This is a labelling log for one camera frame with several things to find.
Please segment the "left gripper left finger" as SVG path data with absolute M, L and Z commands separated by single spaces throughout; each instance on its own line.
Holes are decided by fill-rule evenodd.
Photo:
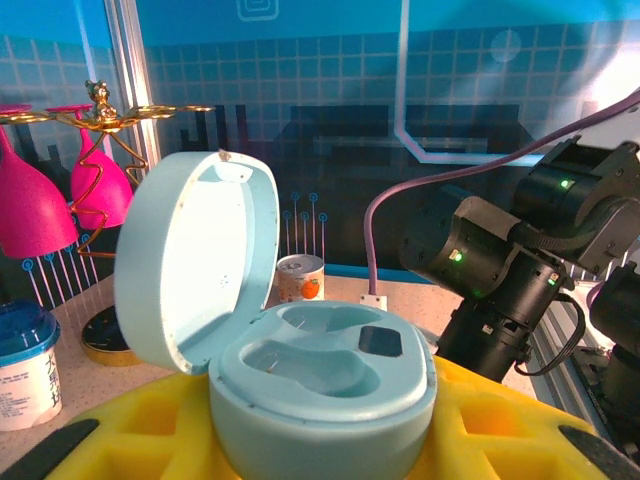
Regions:
M 52 431 L 3 479 L 237 479 L 212 423 L 206 376 L 174 374 Z

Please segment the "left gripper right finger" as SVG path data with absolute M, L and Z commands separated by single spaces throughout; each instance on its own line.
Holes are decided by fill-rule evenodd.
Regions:
M 440 357 L 433 418 L 411 479 L 636 479 L 584 420 Z

